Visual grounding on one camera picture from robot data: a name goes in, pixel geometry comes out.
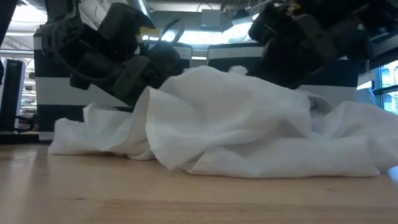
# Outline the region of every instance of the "black stripe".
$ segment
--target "black stripe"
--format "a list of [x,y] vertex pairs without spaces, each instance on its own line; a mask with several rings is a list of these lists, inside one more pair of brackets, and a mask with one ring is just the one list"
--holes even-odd
[[[260,62],[260,57],[218,58],[211,59],[208,66],[227,72],[229,68],[236,65],[250,70]],[[358,65],[348,60],[337,60],[309,76],[302,82],[302,85],[357,87],[358,74]]]
[[239,48],[239,47],[264,47],[258,43],[238,43],[238,44],[217,44],[217,45],[210,45],[210,49],[229,49],[229,48]]
[[[157,40],[144,40],[144,43],[148,43],[148,44],[157,44],[158,41]],[[189,49],[193,49],[191,45],[189,44],[184,44],[184,43],[174,43],[173,44],[174,47],[185,47],[185,48],[189,48]]]
[[[56,61],[45,56],[41,50],[34,51],[36,77],[70,78],[69,71]],[[183,68],[190,68],[191,60],[181,59]]]
[[[39,116],[39,131],[52,132],[56,120],[68,118],[72,121],[83,122],[83,108],[86,106],[72,105],[37,105]],[[132,112],[130,107],[117,107],[120,111]]]
[[0,134],[0,144],[40,143],[38,134]]
[[18,0],[1,0],[0,1],[0,46],[6,36],[8,26],[11,22],[12,15],[17,6]]

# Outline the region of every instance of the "crumpled fabric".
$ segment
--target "crumpled fabric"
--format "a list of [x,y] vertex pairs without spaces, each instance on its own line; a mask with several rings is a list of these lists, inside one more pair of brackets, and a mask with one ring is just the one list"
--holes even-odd
[[49,153],[244,178],[374,177],[398,165],[398,116],[210,67],[147,87],[133,114],[94,103],[84,120],[58,120]]

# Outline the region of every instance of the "window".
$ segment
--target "window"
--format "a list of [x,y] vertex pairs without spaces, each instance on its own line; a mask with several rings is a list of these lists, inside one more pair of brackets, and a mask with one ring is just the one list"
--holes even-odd
[[379,106],[398,114],[398,60],[375,69],[375,74],[374,94]]
[[[19,4],[14,11],[4,41],[0,46],[2,62],[6,58],[25,63],[20,115],[26,118],[31,118],[34,114],[37,114],[33,34],[46,21],[45,11],[36,9],[29,4]],[[25,128],[25,125],[24,123],[19,124],[22,129]]]

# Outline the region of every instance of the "wood grain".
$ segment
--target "wood grain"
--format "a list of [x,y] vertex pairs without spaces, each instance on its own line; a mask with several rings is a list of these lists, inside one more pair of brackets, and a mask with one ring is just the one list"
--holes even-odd
[[397,179],[204,177],[0,146],[0,223],[398,223]]

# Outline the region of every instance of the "black cable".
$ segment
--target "black cable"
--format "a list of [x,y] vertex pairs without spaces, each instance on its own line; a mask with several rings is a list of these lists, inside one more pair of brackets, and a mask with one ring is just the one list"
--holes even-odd
[[139,43],[139,55],[147,55],[149,50],[149,43]]
[[232,20],[232,18],[228,15],[228,11],[225,11],[226,17]]
[[[15,121],[16,119],[18,119],[19,121],[26,121],[27,124],[29,124],[29,128],[27,129],[19,129],[19,128],[15,128],[15,127],[11,127],[9,125],[7,125],[7,123],[1,121],[2,119],[11,119],[13,121]],[[6,128],[7,131],[17,131],[18,133],[26,133],[28,131],[31,131],[35,128],[35,121],[32,118],[25,118],[23,116],[3,116],[0,118],[0,124]]]
[[69,63],[66,62],[65,59],[63,59],[62,55],[61,55],[60,52],[58,51],[58,47],[57,47],[57,40],[58,40],[57,37],[58,37],[58,36],[56,35],[56,33],[57,33],[58,29],[60,28],[60,24],[62,24],[62,25],[68,24],[69,26],[71,26],[71,24],[70,24],[70,19],[73,18],[74,16],[76,16],[76,14],[77,14],[77,5],[74,4],[74,5],[73,5],[73,10],[72,10],[72,12],[69,13],[69,14],[67,14],[67,15],[61,20],[61,22],[59,22],[59,23],[55,26],[54,30],[52,31],[51,46],[52,46],[52,50],[53,50],[54,56],[56,56],[56,57],[58,58],[58,60],[59,60],[64,66],[66,66],[66,67],[69,69],[69,71],[71,71],[74,75],[76,75],[76,76],[78,76],[78,77],[80,77],[80,78],[86,79],[86,80],[88,80],[88,81],[90,81],[90,82],[106,83],[106,82],[107,82],[109,79],[111,79],[112,77],[106,77],[106,78],[103,78],[103,79],[88,77],[88,76],[82,74],[81,72],[79,72],[78,70],[74,69],[72,66],[70,66]]
[[175,35],[174,40],[172,41],[172,43],[174,43],[174,44],[177,43],[177,42],[180,40],[182,34],[185,32],[185,24],[184,24],[184,22],[182,21],[182,19],[174,19],[172,22],[170,22],[169,24],[167,24],[167,25],[163,28],[163,30],[162,30],[162,35],[160,36],[159,41],[162,40],[163,35],[165,35],[166,32],[169,31],[169,29],[170,29],[171,27],[173,27],[175,24],[177,24],[177,23],[179,23],[179,22],[181,23],[180,30],[179,30],[178,33]]
[[207,2],[201,2],[201,3],[199,4],[198,8],[197,8],[197,12],[199,11],[199,7],[200,7],[203,3],[205,3],[205,4],[208,5],[208,6],[210,6],[211,9],[214,10],[214,9],[213,9],[213,6],[211,6],[211,5],[208,4]]

